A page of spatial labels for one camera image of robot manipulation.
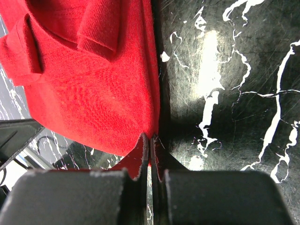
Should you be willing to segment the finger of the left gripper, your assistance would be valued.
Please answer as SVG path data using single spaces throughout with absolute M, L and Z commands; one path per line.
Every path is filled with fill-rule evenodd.
M 0 169 L 3 170 L 41 132 L 34 119 L 0 121 Z

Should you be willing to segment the black marble pattern mat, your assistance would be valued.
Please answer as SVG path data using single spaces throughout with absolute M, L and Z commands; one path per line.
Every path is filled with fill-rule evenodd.
M 299 224 L 299 1 L 150 2 L 160 94 L 158 132 L 153 136 L 191 171 L 268 175 L 292 225 Z M 0 91 L 7 94 L 1 101 L 11 103 L 0 107 L 0 120 L 33 119 L 24 88 L 13 84 L 2 65 L 0 80 Z M 152 137 L 147 137 L 146 225 L 154 225 Z M 125 156 L 44 127 L 10 162 L 24 169 L 13 187 L 29 170 L 108 170 Z M 0 170 L 1 181 L 8 176 L 7 166 Z M 1 185 L 0 209 L 13 187 Z

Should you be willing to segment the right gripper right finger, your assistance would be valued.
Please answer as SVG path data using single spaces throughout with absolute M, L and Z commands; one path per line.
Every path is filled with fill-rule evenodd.
M 156 225 L 291 225 L 275 182 L 262 172 L 191 171 L 157 135 L 150 140 Z

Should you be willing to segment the red t-shirt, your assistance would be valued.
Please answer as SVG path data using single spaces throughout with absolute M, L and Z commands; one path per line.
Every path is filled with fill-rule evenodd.
M 0 63 L 37 122 L 119 156 L 158 132 L 149 0 L 3 0 L 0 14 Z

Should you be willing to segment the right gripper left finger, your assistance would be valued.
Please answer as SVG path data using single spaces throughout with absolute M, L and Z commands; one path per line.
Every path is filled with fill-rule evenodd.
M 108 170 L 29 170 L 1 211 L 3 225 L 144 225 L 149 141 Z

